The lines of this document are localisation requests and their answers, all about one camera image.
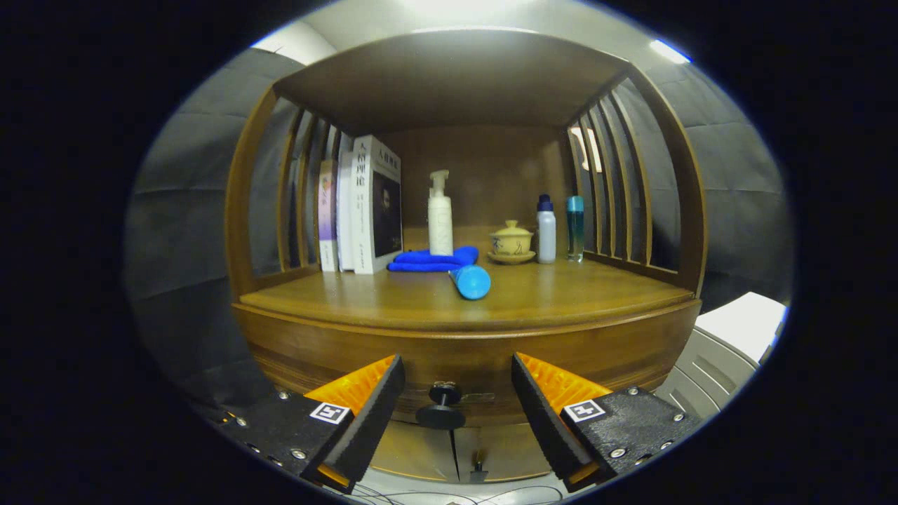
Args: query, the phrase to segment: gaiwan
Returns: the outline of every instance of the gaiwan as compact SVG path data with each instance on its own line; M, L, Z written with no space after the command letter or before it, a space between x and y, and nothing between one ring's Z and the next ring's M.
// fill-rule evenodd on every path
M530 250L533 232L517 227L517 221L509 219L506 228L489 234L493 240L493 251L488 257L503 263L521 263L530 260L536 253Z

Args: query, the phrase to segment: white bottle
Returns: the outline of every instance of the white bottle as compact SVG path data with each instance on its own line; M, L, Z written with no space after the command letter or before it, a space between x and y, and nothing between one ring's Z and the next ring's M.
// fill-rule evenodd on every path
M555 262L555 209L549 195L540 195L540 203L536 206L536 222L539 225L540 236L536 261L553 263Z
M452 256L455 252L452 243L452 201L443 194L448 170L437 170L430 174L434 187L430 188L427 200L427 235L430 253L441 256Z

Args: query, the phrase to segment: white pump bottle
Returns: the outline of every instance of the white pump bottle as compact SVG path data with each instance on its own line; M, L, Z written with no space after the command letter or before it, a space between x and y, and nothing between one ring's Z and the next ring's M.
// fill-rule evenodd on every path
M452 242L452 201L443 194L448 170L437 170L430 174L434 186L430 188L427 200L427 231L430 253L452 256L455 252Z

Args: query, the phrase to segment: gray fabric wall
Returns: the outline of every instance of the gray fabric wall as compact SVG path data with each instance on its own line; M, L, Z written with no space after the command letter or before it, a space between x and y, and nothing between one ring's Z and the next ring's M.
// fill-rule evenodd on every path
M686 128L698 158L708 219L702 312L747 291L791 298L795 237L782 175L758 130L736 103L692 65L647 75ZM661 131L632 83L619 88L646 164L653 217L653 263L676 268L680 241L676 180Z
M273 81L299 68L260 49L224 65L173 113L133 190L123 281L138 330L166 376L205 402L246 404L271 387L230 307L224 194L247 116ZM290 109L276 105L253 178L251 246L259 271L278 268L272 206Z

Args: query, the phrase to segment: blue towel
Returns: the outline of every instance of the blue towel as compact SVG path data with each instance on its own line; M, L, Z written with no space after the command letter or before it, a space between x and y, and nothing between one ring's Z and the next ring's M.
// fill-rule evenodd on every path
M476 247L459 247L452 256L433 255L424 251L403 252L387 265L389 271L449 271L477 262Z

